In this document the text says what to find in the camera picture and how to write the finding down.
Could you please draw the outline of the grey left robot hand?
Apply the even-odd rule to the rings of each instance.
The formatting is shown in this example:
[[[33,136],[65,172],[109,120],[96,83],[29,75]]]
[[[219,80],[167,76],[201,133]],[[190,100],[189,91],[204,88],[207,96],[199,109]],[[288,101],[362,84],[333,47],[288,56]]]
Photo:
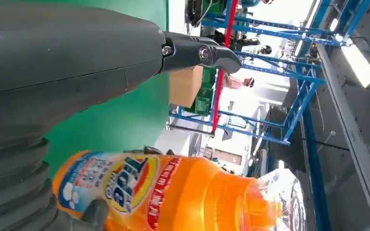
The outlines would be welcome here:
[[[79,219],[58,208],[44,134],[155,75],[196,65],[241,68],[229,48],[148,20],[86,6],[0,2],[0,231],[101,231],[104,199],[91,201]]]

